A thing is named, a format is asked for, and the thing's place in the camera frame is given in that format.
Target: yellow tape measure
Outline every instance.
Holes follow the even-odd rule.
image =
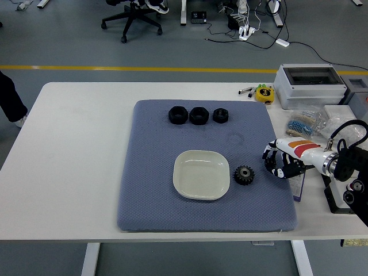
[[[258,85],[255,90],[255,99],[266,105],[271,104],[274,101],[274,89],[267,87],[265,84]]]

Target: white plate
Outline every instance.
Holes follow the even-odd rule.
[[[175,160],[172,181],[183,197],[216,200],[230,187],[229,163],[214,151],[185,151]]]

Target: white electrical box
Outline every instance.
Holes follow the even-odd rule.
[[[346,91],[331,64],[282,64],[274,88],[283,109],[337,105]]]

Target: black nut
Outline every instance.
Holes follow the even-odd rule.
[[[218,108],[213,112],[213,121],[223,124],[229,120],[229,111],[224,108]]]
[[[191,121],[193,125],[204,125],[208,121],[208,118],[209,112],[207,109],[200,106],[193,108],[189,113],[189,121]]]
[[[175,125],[182,125],[188,120],[188,111],[183,106],[174,106],[168,112],[168,119]]]

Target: red stripe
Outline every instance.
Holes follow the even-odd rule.
[[[300,145],[299,147],[297,147],[294,150],[294,153],[296,156],[298,156],[300,158],[300,156],[303,154],[304,151],[309,150],[311,148],[319,148],[320,146],[313,143],[313,144],[305,144],[305,145]]]

